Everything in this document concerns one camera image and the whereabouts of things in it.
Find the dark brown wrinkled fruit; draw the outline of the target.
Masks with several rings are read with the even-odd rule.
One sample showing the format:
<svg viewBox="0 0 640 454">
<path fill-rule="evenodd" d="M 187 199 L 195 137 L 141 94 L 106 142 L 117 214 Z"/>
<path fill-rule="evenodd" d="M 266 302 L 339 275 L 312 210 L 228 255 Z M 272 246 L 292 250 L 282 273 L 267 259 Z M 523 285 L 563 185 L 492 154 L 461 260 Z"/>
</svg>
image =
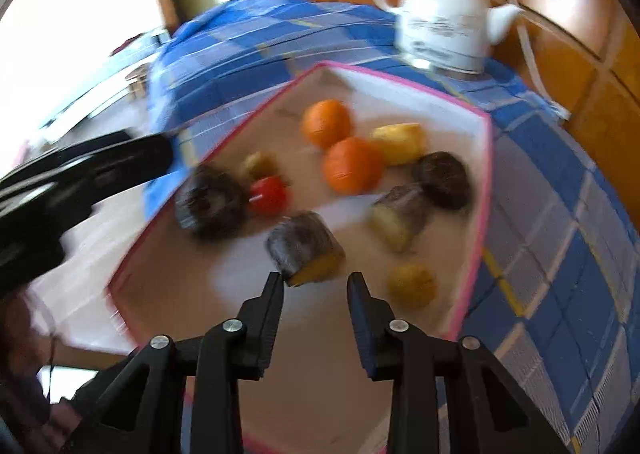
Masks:
<svg viewBox="0 0 640 454">
<path fill-rule="evenodd" d="M 175 216 L 181 228 L 201 240 L 235 234 L 247 218 L 248 195 L 230 173 L 198 165 L 178 189 Z"/>
</svg>

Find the blue plaid tablecloth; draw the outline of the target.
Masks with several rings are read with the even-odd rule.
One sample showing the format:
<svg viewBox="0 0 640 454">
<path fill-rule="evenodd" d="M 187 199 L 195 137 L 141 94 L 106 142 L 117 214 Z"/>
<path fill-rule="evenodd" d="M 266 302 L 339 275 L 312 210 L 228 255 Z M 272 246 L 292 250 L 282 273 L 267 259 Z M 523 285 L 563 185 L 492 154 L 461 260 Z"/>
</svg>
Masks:
<svg viewBox="0 0 640 454">
<path fill-rule="evenodd" d="M 149 79 L 155 132 L 207 154 L 276 88 L 322 60 L 458 96 L 494 125 L 483 260 L 463 329 L 506 366 L 575 453 L 612 453 L 639 409 L 639 234 L 613 186 L 508 67 L 434 79 L 401 62 L 375 7 L 236 0 L 181 27 Z"/>
</svg>

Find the white ceramic electric kettle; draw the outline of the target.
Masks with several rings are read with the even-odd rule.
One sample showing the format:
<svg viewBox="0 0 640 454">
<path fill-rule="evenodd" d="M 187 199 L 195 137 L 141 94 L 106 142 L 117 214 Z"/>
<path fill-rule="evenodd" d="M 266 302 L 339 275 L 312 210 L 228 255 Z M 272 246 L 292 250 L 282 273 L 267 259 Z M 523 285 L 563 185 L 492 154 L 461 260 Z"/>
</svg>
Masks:
<svg viewBox="0 0 640 454">
<path fill-rule="evenodd" d="M 395 45 L 414 67 L 477 76 L 492 46 L 508 34 L 521 7 L 488 0 L 373 0 L 396 18 Z"/>
</svg>

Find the cut sugarcane piece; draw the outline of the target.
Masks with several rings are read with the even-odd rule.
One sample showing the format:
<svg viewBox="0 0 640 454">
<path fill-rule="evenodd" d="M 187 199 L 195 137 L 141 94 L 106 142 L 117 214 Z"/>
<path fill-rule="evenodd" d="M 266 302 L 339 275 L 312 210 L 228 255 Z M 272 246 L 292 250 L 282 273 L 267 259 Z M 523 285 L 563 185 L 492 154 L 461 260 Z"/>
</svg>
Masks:
<svg viewBox="0 0 640 454">
<path fill-rule="evenodd" d="M 394 186 L 369 208 L 370 226 L 393 252 L 405 252 L 424 230 L 432 204 L 418 184 Z"/>
<path fill-rule="evenodd" d="M 285 218 L 271 230 L 265 246 L 290 287 L 327 281 L 346 257 L 326 223 L 312 211 Z"/>
</svg>

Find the dark round fruit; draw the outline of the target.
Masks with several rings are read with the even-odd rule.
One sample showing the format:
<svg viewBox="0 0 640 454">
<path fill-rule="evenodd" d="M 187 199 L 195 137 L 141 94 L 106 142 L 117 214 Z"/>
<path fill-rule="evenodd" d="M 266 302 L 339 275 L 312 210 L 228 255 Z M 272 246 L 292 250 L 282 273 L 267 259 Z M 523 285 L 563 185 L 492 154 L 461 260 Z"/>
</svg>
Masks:
<svg viewBox="0 0 640 454">
<path fill-rule="evenodd" d="M 457 211 L 473 199 L 466 166 L 447 151 L 434 151 L 420 157 L 411 166 L 411 176 L 436 207 Z"/>
</svg>

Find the white tray with pink rim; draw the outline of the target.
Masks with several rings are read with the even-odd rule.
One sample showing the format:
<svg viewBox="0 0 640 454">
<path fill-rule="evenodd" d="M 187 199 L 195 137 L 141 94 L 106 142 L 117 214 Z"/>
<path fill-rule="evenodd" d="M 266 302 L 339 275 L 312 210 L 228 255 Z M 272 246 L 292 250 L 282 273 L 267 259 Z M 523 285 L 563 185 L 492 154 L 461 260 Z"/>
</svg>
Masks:
<svg viewBox="0 0 640 454">
<path fill-rule="evenodd" d="M 341 194 L 329 185 L 322 152 L 303 136 L 304 111 L 344 102 L 356 134 L 413 123 L 430 151 L 448 151 L 468 170 L 471 202 L 462 210 L 424 210 L 404 200 L 398 213 L 419 229 L 394 252 L 372 229 L 372 211 L 408 185 L 407 168 L 387 169 L 371 192 Z M 361 273 L 384 298 L 396 267 L 427 267 L 435 299 L 395 314 L 425 333 L 454 338 L 469 305 L 488 220 L 491 124 L 483 111 L 448 94 L 366 68 L 320 62 L 264 102 L 209 154 L 238 171 L 267 151 L 288 184 L 276 217 L 252 215 L 232 236 L 201 241 L 179 223 L 172 203 L 154 215 L 122 259 L 108 292 L 137 341 L 163 333 L 186 339 L 231 317 L 257 296 L 271 272 L 288 279 L 270 366 L 261 382 L 240 389 L 242 429 L 254 452 L 379 453 L 390 418 L 389 382 L 371 382 L 357 351 L 347 307 L 349 274 Z"/>
</svg>

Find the orange mandarin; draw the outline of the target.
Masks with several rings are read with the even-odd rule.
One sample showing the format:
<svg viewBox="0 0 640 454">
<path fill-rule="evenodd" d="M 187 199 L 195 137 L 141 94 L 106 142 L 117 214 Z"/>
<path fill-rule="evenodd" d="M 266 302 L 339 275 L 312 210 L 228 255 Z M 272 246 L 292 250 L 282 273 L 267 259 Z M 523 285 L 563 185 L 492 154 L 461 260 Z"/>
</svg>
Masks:
<svg viewBox="0 0 640 454">
<path fill-rule="evenodd" d="M 372 143 L 347 137 L 330 147 L 322 160 L 326 184 L 334 192 L 353 196 L 373 191 L 384 173 L 381 153 Z"/>
<path fill-rule="evenodd" d="M 316 102 L 304 111 L 300 131 L 311 145 L 326 151 L 352 135 L 350 110 L 334 98 Z"/>
</svg>

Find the small wooden stool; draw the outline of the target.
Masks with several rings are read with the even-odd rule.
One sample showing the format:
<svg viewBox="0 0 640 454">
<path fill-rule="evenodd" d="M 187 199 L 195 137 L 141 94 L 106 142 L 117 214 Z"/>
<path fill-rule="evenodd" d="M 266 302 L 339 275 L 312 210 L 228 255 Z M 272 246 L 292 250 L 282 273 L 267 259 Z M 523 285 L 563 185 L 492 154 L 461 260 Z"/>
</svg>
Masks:
<svg viewBox="0 0 640 454">
<path fill-rule="evenodd" d="M 126 74 L 125 80 L 134 98 L 143 98 L 148 94 L 149 70 L 150 65 L 145 62 Z"/>
</svg>

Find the small yellow round fruit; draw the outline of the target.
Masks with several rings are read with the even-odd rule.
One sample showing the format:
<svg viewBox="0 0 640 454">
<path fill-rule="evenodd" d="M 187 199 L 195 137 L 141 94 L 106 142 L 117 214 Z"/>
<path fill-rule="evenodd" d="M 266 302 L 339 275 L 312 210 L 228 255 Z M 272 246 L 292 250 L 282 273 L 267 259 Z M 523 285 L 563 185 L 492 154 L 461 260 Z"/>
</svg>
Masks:
<svg viewBox="0 0 640 454">
<path fill-rule="evenodd" d="M 406 311 L 421 310 L 437 297 L 438 286 L 431 271 L 419 263 L 395 267 L 387 278 L 387 292 Z"/>
<path fill-rule="evenodd" d="M 245 185 L 253 184 L 266 177 L 276 177 L 280 174 L 280 167 L 276 158 L 265 151 L 256 151 L 244 158 L 241 163 L 239 176 Z"/>
</svg>

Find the yellow fruit chunk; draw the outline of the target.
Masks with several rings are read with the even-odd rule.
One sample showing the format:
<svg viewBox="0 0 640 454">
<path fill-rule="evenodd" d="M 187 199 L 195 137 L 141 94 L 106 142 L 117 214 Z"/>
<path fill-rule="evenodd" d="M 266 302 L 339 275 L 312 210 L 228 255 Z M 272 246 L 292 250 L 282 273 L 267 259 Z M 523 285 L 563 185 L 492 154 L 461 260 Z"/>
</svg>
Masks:
<svg viewBox="0 0 640 454">
<path fill-rule="evenodd" d="M 382 125 L 370 134 L 386 166 L 405 166 L 426 154 L 426 133 L 419 123 Z"/>
</svg>

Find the small red tomato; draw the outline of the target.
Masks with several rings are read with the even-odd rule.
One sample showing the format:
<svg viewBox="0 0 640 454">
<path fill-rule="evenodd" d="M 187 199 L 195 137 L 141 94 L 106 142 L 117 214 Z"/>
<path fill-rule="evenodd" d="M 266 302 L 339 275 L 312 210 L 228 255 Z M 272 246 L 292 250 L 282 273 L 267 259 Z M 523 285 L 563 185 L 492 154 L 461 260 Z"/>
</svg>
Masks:
<svg viewBox="0 0 640 454">
<path fill-rule="evenodd" d="M 275 217 L 288 207 L 288 184 L 280 175 L 263 177 L 250 185 L 250 211 L 260 217 Z"/>
</svg>

